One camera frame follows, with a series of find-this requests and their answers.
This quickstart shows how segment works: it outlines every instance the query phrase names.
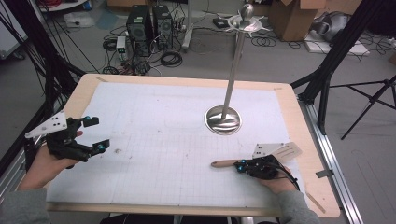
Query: table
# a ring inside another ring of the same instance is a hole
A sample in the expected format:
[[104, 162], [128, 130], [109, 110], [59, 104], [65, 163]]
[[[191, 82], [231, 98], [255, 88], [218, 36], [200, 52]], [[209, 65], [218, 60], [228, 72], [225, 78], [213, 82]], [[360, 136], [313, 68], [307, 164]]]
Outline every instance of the table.
[[[109, 75], [85, 75], [67, 102], [64, 111], [68, 117], [80, 118], [89, 104], [96, 86], [100, 82], [120, 82], [136, 84], [177, 85], [196, 87], [222, 87], [226, 90], [226, 80], [192, 79], [175, 77], [126, 77]], [[303, 113], [289, 84], [236, 81], [235, 88], [251, 90], [274, 90], [282, 110], [290, 140], [304, 150], [298, 157], [300, 171], [305, 181], [309, 198], [308, 205], [320, 217], [338, 217], [340, 210], [327, 178], [318, 178], [316, 172], [322, 171], [317, 149], [305, 123]], [[49, 210], [120, 212], [143, 214], [182, 214], [211, 216], [260, 216], [276, 217], [276, 209], [246, 209], [227, 207], [188, 207], [164, 205], [94, 204], [94, 203], [48, 203]]]

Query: wooden stick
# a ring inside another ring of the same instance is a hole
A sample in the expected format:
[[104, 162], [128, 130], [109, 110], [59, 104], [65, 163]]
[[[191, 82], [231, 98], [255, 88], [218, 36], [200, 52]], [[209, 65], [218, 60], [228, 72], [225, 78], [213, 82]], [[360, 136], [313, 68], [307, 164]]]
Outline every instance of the wooden stick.
[[214, 161], [210, 165], [216, 168], [233, 166], [234, 163], [241, 160]]

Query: gray sleeve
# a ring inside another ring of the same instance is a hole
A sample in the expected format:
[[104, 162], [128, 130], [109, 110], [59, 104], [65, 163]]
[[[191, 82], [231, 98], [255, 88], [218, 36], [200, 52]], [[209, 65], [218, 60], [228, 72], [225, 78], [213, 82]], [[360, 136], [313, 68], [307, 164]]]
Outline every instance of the gray sleeve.
[[282, 224], [320, 223], [317, 214], [306, 205], [304, 195], [297, 190], [281, 192], [277, 195], [282, 211]]
[[0, 207], [2, 224], [50, 224], [46, 209], [46, 189], [28, 189], [6, 193]]

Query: concrete floor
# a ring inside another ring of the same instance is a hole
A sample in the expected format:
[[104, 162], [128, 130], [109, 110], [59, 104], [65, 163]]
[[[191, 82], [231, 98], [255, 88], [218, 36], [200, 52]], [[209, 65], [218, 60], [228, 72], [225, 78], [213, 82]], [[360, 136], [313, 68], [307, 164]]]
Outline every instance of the concrete floor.
[[[95, 26], [71, 30], [69, 35], [95, 67], [100, 68], [106, 63], [106, 51], [102, 48], [103, 37], [108, 35], [111, 29], [124, 25], [126, 20], [102, 7], [90, 11], [90, 15], [96, 21]], [[104, 24], [103, 20], [108, 16], [114, 21]], [[215, 28], [211, 23], [212, 18], [213, 16], [208, 14], [196, 25]], [[72, 64], [85, 71], [93, 70], [65, 35], [62, 34], [61, 37], [64, 38]], [[325, 57], [323, 54], [307, 52], [304, 44], [298, 49], [293, 49], [286, 42], [278, 39], [275, 39], [275, 42], [274, 47], [256, 47], [247, 39], [236, 79], [291, 83], [315, 71]], [[366, 47], [375, 49], [375, 44]], [[388, 62], [388, 58], [393, 52], [395, 50], [382, 55], [372, 50], [370, 55], [363, 57], [361, 61], [357, 57], [347, 56], [335, 71], [332, 85], [392, 78], [396, 74], [396, 67]], [[233, 59], [233, 37], [207, 30], [194, 30], [191, 49], [182, 52], [181, 55], [181, 66], [160, 66], [157, 68], [161, 73], [151, 69], [147, 75], [228, 79]], [[112, 64], [120, 62], [114, 59]], [[381, 84], [376, 84], [361, 86], [359, 89], [373, 94], [381, 87]], [[295, 89], [295, 93], [301, 93], [303, 90], [304, 86], [299, 87]], [[391, 90], [387, 90], [381, 100], [393, 105]], [[4, 155], [43, 101], [35, 70], [28, 59], [0, 61], [0, 156]], [[351, 134], [345, 140], [340, 139], [367, 103], [366, 97], [350, 89], [330, 89], [326, 131], [363, 222], [394, 223], [396, 178], [392, 171], [395, 171], [393, 163], [396, 158], [395, 111], [375, 104]], [[58, 224], [99, 223], [108, 214], [51, 212], [51, 216], [52, 222]], [[343, 215], [339, 218], [323, 218], [321, 221], [347, 223]]]

